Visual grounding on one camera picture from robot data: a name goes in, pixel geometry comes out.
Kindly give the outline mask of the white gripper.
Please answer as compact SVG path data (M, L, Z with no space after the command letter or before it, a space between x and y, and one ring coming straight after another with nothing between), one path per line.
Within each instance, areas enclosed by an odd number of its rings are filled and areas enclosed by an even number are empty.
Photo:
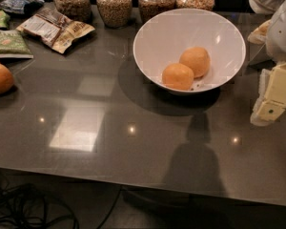
M286 0L270 20L255 28L247 40L253 44L266 41L266 51L274 61L286 61ZM286 62L279 62L271 70L264 69L259 78L259 97L250 121L256 126L267 126L286 111Z

